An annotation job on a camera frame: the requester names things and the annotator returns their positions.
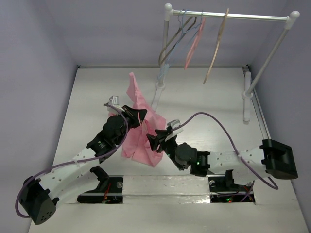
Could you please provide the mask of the pink t shirt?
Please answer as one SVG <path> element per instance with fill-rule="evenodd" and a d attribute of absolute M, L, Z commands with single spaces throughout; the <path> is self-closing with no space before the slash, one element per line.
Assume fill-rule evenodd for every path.
<path fill-rule="evenodd" d="M 147 103 L 139 89 L 136 77 L 133 72 L 129 74 L 130 83 L 127 95 L 133 102 L 134 109 L 146 109 L 147 114 L 143 122 L 134 129 L 131 129 L 122 145 L 121 156 L 135 162 L 155 167 L 162 160 L 163 153 L 151 150 L 147 134 L 155 135 L 155 130 L 163 130 L 166 126 L 166 119 L 157 114 Z"/>

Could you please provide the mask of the thin pink hanger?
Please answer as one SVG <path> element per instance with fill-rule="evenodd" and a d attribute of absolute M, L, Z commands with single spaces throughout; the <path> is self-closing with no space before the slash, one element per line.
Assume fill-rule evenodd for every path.
<path fill-rule="evenodd" d="M 147 113 L 148 113 L 148 111 L 146 109 L 140 109 L 140 110 L 138 110 L 138 113 L 137 113 L 139 125 L 142 127 L 142 131 L 144 133 L 148 132 L 148 126 L 147 126 L 147 123 L 145 121 L 145 117 L 146 117 Z"/>

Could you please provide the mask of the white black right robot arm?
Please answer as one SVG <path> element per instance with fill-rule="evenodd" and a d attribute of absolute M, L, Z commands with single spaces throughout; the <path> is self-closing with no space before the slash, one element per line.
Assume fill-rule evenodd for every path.
<path fill-rule="evenodd" d="M 293 150 L 290 146 L 272 139 L 264 139 L 256 148 L 233 152 L 199 151 L 187 143 L 177 144 L 177 134 L 182 132 L 179 120 L 168 123 L 164 130 L 147 134 L 151 151 L 164 152 L 179 170 L 189 170 L 191 175 L 205 177 L 213 174 L 224 177 L 228 190 L 235 190 L 256 179 L 298 178 Z"/>

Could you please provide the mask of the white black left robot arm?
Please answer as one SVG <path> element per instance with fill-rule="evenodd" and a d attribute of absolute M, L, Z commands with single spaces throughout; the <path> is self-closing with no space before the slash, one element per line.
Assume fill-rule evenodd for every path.
<path fill-rule="evenodd" d="M 70 161 L 54 165 L 27 178 L 18 193 L 16 205 L 22 206 L 35 225 L 50 219 L 69 199 L 88 190 L 86 183 L 102 192 L 109 176 L 100 164 L 113 155 L 127 138 L 131 129 L 139 127 L 147 114 L 146 109 L 106 103 L 112 113 L 102 130 Z"/>

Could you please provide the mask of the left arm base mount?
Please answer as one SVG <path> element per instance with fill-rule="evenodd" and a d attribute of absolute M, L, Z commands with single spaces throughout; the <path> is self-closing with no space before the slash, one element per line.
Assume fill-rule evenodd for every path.
<path fill-rule="evenodd" d="M 110 177 L 101 167 L 93 167 L 90 172 L 97 177 L 95 189 L 80 194 L 77 202 L 81 204 L 122 204 L 123 176 Z"/>

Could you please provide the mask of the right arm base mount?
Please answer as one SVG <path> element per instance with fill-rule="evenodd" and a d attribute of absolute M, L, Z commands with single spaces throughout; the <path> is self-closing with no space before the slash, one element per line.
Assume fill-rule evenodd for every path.
<path fill-rule="evenodd" d="M 208 178 L 211 203 L 255 203 L 253 183 L 235 184 L 232 170 Z"/>

